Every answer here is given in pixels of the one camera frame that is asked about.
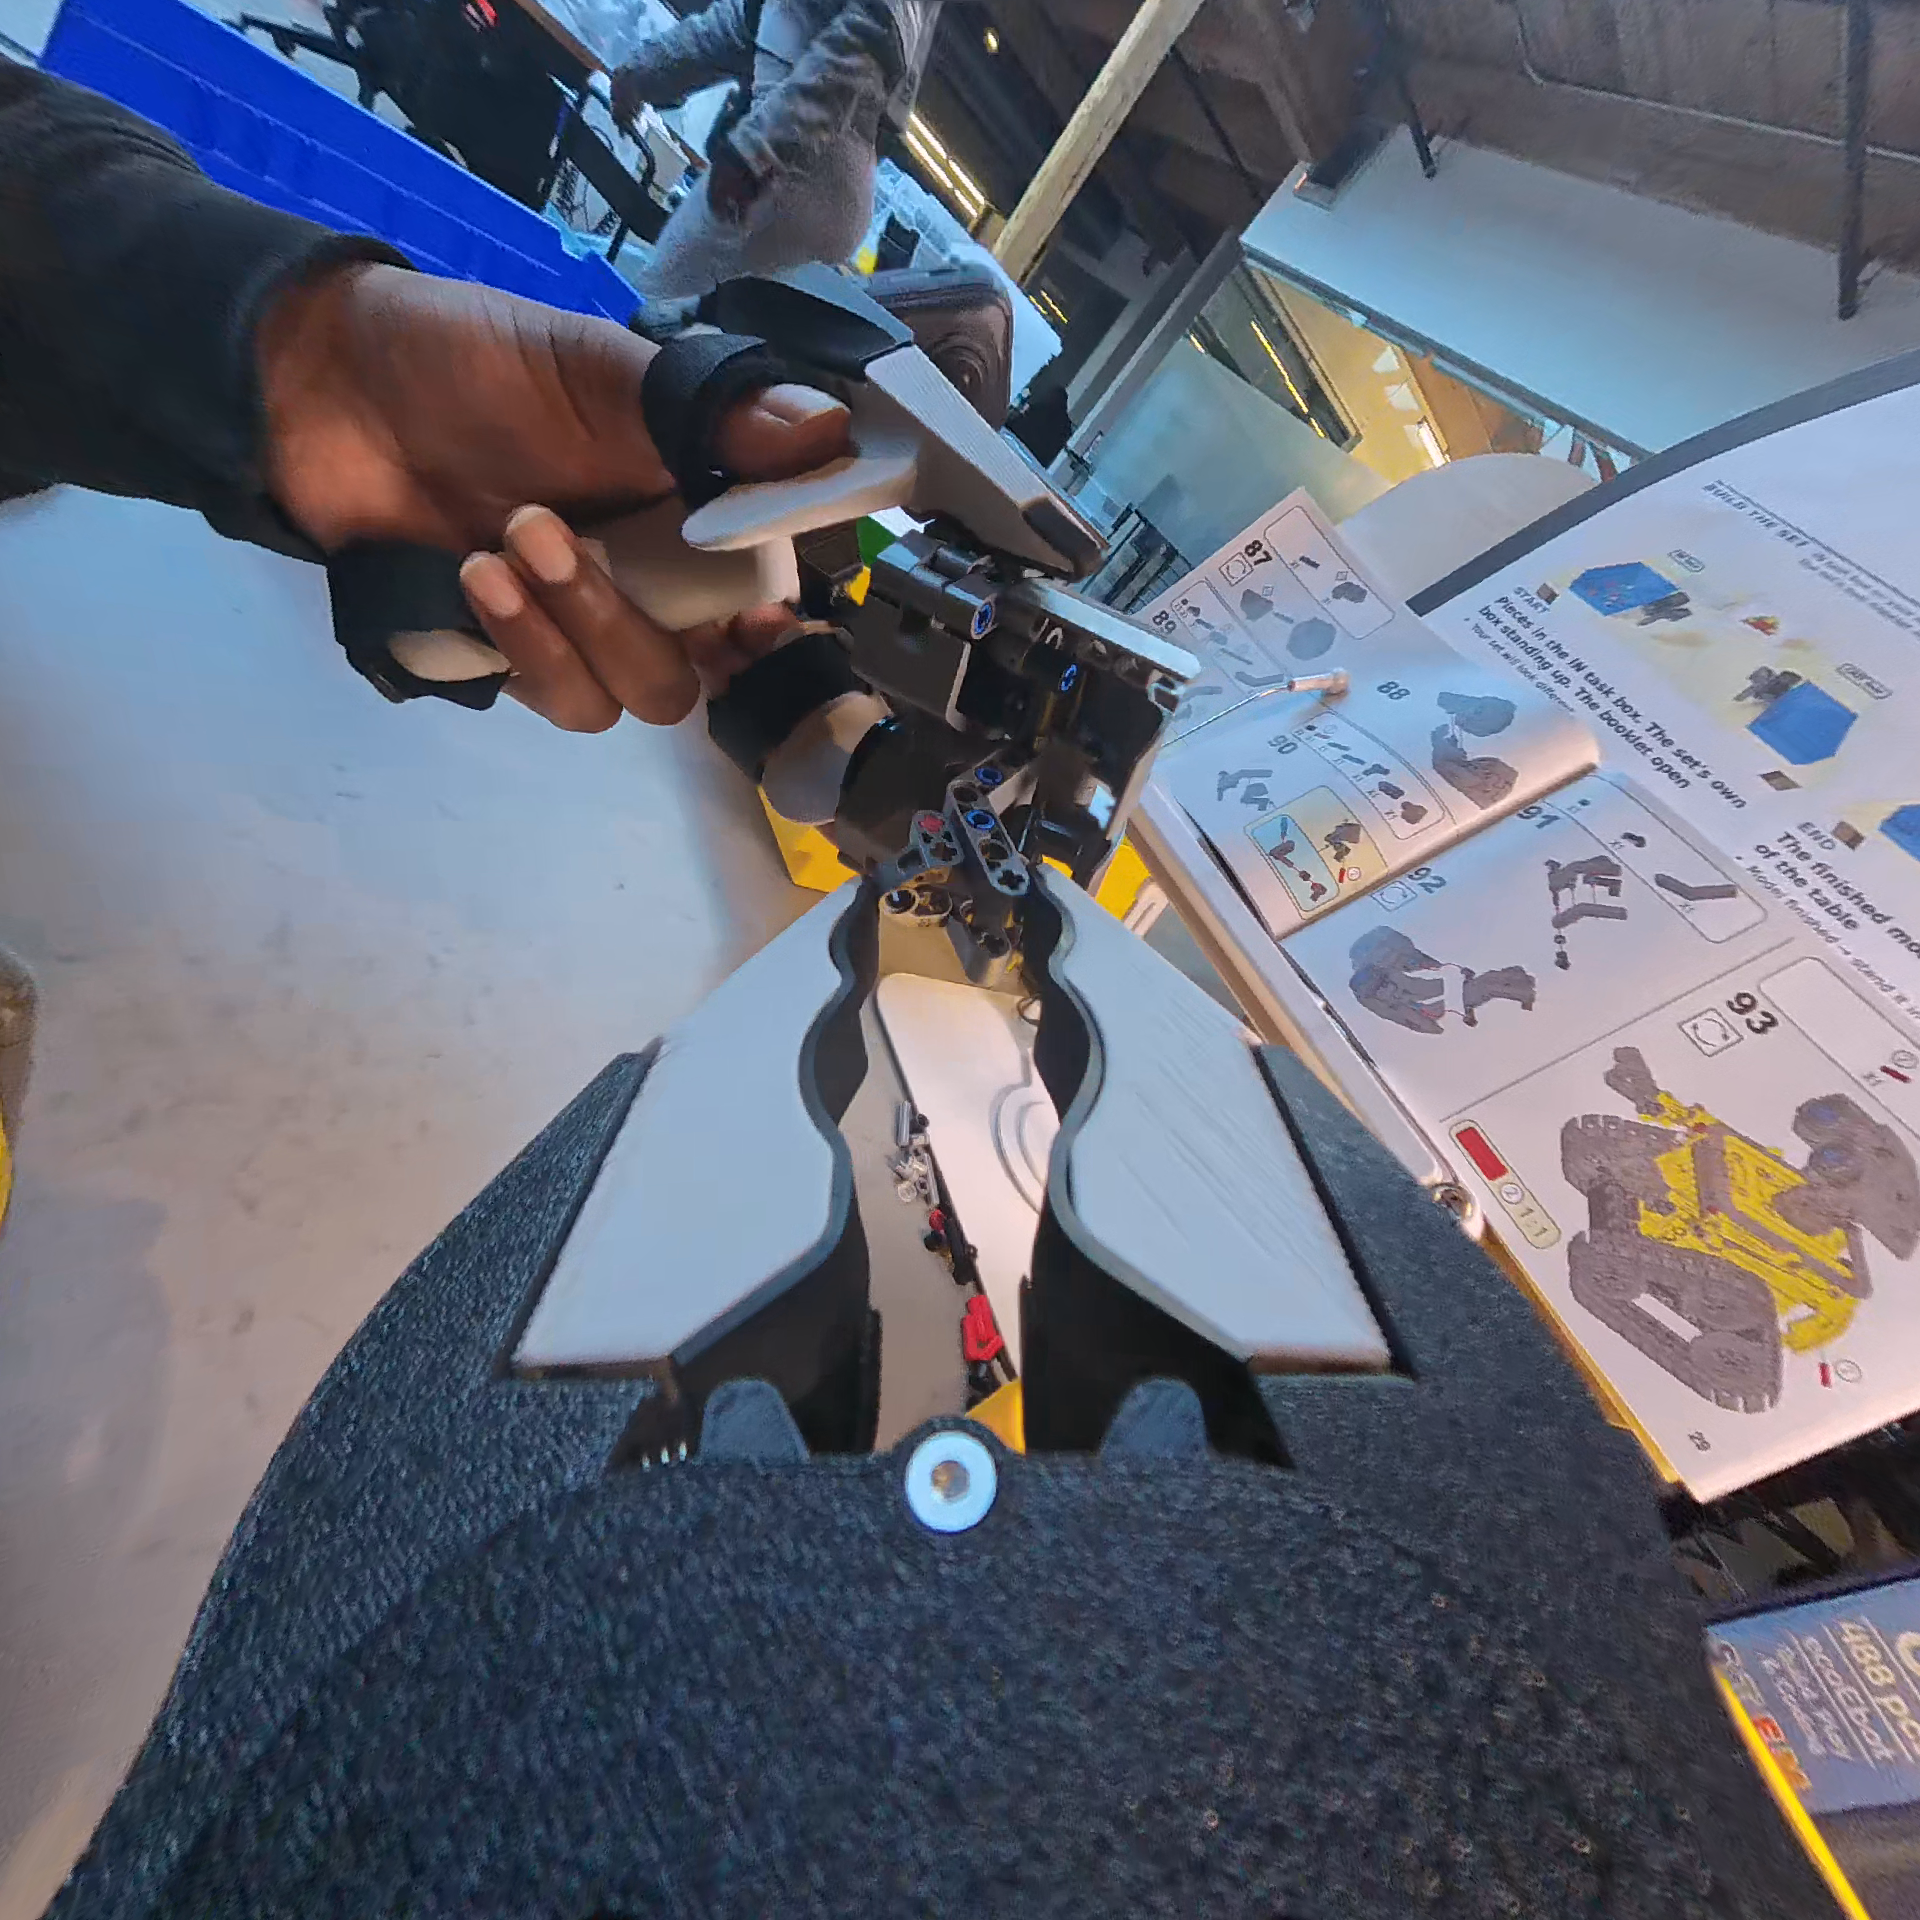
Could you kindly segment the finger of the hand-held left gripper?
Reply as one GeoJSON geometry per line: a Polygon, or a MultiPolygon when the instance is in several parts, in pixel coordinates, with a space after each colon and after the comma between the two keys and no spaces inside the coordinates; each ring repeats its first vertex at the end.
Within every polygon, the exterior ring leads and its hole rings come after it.
{"type": "Polygon", "coordinates": [[[1032,597],[1032,609],[1042,630],[1052,633],[1076,662],[1136,685],[1163,706],[1180,704],[1184,689],[1203,671],[1195,654],[1180,642],[1085,598],[1074,588],[1034,578],[1032,597]]]}
{"type": "Polygon", "coordinates": [[[861,511],[941,520],[988,556],[1085,578],[1097,527],[914,345],[883,351],[856,383],[861,511]]]}

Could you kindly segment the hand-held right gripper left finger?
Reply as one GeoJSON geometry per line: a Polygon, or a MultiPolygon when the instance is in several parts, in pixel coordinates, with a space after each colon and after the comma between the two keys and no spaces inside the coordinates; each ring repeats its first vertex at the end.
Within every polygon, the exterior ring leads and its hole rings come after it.
{"type": "Polygon", "coordinates": [[[669,1026],[520,1332],[520,1374],[689,1364],[852,1226],[877,892],[851,879],[669,1026]]]}

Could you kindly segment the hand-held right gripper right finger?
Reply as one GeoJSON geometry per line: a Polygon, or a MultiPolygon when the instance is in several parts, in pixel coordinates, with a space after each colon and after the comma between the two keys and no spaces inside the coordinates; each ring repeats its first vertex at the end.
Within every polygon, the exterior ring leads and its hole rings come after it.
{"type": "Polygon", "coordinates": [[[1380,1374],[1389,1348],[1243,1022],[1041,870],[1022,916],[1048,1206],[1092,1268],[1253,1374],[1380,1374]]]}

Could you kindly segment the grey Lego engine assembly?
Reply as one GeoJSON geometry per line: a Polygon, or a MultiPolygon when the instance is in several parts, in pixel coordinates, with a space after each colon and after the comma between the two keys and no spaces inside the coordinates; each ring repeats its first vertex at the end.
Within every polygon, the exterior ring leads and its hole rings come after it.
{"type": "Polygon", "coordinates": [[[1084,888],[1104,872],[1181,704],[1076,662],[1034,615],[1034,578],[906,535],[856,605],[709,704],[716,746],[824,826],[883,908],[945,925],[979,988],[1019,973],[1041,870],[1084,888]]]}

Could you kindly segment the person's left forearm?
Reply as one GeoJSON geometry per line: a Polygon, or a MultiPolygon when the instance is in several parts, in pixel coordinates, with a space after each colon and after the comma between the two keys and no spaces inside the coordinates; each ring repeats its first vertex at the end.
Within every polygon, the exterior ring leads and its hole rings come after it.
{"type": "Polygon", "coordinates": [[[208,180],[154,124],[3,61],[3,498],[74,486],[320,559],[274,502],[257,332],[324,271],[405,256],[208,180]]]}

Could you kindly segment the grey desk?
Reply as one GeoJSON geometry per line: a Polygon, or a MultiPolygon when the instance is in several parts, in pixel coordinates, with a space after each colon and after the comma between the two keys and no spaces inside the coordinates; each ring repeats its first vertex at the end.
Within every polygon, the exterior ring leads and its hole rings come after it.
{"type": "Polygon", "coordinates": [[[257,1479],[571,1092],[806,902],[705,730],[387,704],[317,566],[5,505],[5,1914],[56,1895],[257,1479]]]}

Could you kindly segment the printed task sheet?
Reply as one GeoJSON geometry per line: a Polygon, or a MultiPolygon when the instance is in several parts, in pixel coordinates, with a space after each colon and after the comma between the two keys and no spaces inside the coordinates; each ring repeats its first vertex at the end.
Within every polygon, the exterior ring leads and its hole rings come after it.
{"type": "Polygon", "coordinates": [[[1915,351],[1630,465],[1411,609],[1578,713],[1915,1031],[1915,351]]]}

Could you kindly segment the person's left hand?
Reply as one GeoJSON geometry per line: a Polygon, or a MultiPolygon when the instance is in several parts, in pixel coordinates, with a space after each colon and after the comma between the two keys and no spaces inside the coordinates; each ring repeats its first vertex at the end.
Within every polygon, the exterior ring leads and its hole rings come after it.
{"type": "Polygon", "coordinates": [[[674,727],[785,615],[666,630],[584,540],[669,493],[640,409],[654,358],[605,320],[387,262],[329,268],[277,295],[257,334],[270,493],[324,551],[459,553],[510,695],[548,724],[674,727]]]}

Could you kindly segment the red and black toy pieces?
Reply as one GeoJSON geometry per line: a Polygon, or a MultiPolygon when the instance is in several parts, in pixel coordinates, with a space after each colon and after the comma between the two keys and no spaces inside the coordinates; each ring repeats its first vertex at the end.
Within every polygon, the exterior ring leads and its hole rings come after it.
{"type": "Polygon", "coordinates": [[[965,1407],[974,1407],[1014,1382],[1018,1364],[982,1287],[976,1248],[947,1204],[929,1206],[922,1239],[947,1263],[960,1292],[958,1345],[965,1370],[965,1407]]]}

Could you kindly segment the white book stand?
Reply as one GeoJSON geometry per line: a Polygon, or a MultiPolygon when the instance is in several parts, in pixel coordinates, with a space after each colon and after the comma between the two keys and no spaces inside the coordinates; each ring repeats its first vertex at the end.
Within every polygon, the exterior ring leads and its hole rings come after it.
{"type": "MultiPolygon", "coordinates": [[[[1048,1177],[1059,1112],[1034,1053],[1041,990],[1028,981],[1025,949],[1019,957],[1019,973],[1001,988],[963,988],[916,973],[886,976],[877,985],[883,1034],[896,1056],[906,1097],[929,1118],[945,1204],[974,1244],[980,1279],[995,1303],[1010,1303],[1018,1279],[1028,1285],[1034,1311],[1044,1305],[1062,1308],[1067,1287],[1078,1279],[1133,1295],[1076,1255],[1066,1230],[1052,1220],[1048,1177]]],[[[1236,1002],[1213,998],[1243,1022],[1236,1002]]],[[[1357,1231],[1386,1225],[1386,1200],[1393,1193],[1422,1193],[1432,1215],[1444,1217],[1470,1241],[1482,1233],[1474,1202],[1441,1178],[1435,1159],[1417,1167],[1403,1167],[1394,1157],[1372,1159],[1357,1175],[1357,1194],[1336,1200],[1330,1173],[1317,1177],[1308,1164],[1309,1144],[1330,1143],[1330,1119],[1309,1119],[1306,1105],[1308,1086],[1322,1086],[1333,1098],[1345,1095],[1345,1086],[1329,1074],[1336,1052],[1330,1022],[1314,1031],[1323,1041],[1318,1053],[1268,1047],[1276,1028],[1264,1017],[1243,1026],[1254,1037],[1264,1076],[1348,1252],[1357,1285],[1357,1231]]]]}

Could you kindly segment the instruction booklet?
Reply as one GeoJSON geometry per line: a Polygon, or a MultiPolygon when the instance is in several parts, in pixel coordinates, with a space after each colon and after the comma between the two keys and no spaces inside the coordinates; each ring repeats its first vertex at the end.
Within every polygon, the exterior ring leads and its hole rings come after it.
{"type": "Polygon", "coordinates": [[[1148,618],[1171,799],[1683,1486],[1912,1420],[1915,1031],[1306,496],[1148,618]]]}

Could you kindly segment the blue plastic bin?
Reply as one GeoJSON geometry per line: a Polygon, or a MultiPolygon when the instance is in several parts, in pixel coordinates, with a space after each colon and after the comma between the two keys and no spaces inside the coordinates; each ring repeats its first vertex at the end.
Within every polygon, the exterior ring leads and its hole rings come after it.
{"type": "Polygon", "coordinates": [[[218,184],[374,238],[420,271],[628,325],[604,256],[235,26],[180,1],[65,1],[38,66],[170,132],[218,184]]]}

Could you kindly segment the blue toy kit box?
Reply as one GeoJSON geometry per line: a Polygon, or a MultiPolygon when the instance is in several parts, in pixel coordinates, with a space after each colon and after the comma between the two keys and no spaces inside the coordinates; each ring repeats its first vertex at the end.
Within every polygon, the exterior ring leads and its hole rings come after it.
{"type": "Polygon", "coordinates": [[[1750,1756],[1850,1914],[1918,1914],[1918,1578],[1707,1629],[1750,1756]]]}

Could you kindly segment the wooden post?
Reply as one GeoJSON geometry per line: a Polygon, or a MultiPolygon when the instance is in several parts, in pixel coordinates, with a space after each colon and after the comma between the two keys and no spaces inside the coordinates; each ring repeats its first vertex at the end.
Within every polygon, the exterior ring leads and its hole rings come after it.
{"type": "Polygon", "coordinates": [[[1062,120],[1019,202],[998,228],[992,248],[998,264],[1018,280],[1028,280],[1094,175],[1108,177],[1116,201],[1133,217],[1148,260],[1198,256],[1168,196],[1146,164],[1124,150],[1121,134],[1201,4],[1140,1],[1091,77],[1069,58],[1042,1],[990,1],[985,12],[1001,45],[1062,120]]]}

